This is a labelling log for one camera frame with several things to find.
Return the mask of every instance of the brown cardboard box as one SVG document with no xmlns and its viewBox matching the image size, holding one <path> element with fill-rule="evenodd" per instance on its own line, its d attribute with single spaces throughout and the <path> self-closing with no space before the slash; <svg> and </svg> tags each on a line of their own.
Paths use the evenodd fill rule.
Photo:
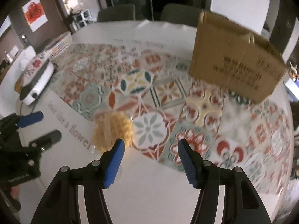
<svg viewBox="0 0 299 224">
<path fill-rule="evenodd" d="M 286 69 L 279 52 L 264 38 L 221 15 L 201 13 L 190 68 L 195 79 L 260 103 Z"/>
</svg>

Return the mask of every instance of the chair backrest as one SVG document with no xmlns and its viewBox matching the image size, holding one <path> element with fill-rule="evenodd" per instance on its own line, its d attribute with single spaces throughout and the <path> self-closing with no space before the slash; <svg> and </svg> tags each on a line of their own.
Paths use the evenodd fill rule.
<svg viewBox="0 0 299 224">
<path fill-rule="evenodd" d="M 100 10 L 98 14 L 98 22 L 111 22 L 135 20 L 135 5 L 123 4 L 114 7 L 107 7 Z"/>
<path fill-rule="evenodd" d="M 202 9 L 182 4 L 169 3 L 164 6 L 160 21 L 197 27 Z"/>
</svg>

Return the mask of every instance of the brown door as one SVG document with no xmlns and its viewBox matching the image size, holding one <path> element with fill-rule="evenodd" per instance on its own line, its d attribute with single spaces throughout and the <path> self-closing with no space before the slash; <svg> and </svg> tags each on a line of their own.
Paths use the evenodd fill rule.
<svg viewBox="0 0 299 224">
<path fill-rule="evenodd" d="M 20 0 L 10 12 L 9 18 L 20 39 L 21 34 L 25 34 L 36 53 L 39 53 L 52 39 L 66 32 L 67 29 L 61 19 L 55 0 L 40 0 L 48 21 L 33 32 L 22 10 L 22 7 L 29 1 L 31 0 Z"/>
</svg>

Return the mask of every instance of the basket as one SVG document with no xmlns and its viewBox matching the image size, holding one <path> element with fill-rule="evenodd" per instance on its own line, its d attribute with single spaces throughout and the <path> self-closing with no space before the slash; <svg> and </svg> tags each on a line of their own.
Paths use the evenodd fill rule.
<svg viewBox="0 0 299 224">
<path fill-rule="evenodd" d="M 50 44 L 48 44 L 44 50 L 52 50 L 52 54 L 49 60 L 54 60 L 60 56 L 67 48 L 72 44 L 71 32 L 65 32 L 53 39 Z"/>
</svg>

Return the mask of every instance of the floral cushion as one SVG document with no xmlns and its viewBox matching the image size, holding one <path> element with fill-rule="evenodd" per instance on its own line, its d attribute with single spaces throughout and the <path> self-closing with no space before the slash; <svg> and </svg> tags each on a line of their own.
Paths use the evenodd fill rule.
<svg viewBox="0 0 299 224">
<path fill-rule="evenodd" d="M 22 79 L 22 86 L 25 87 L 35 77 L 40 68 L 47 62 L 49 57 L 51 56 L 51 51 L 43 51 L 38 54 L 35 58 L 33 58 L 30 63 L 27 65 Z"/>
</svg>

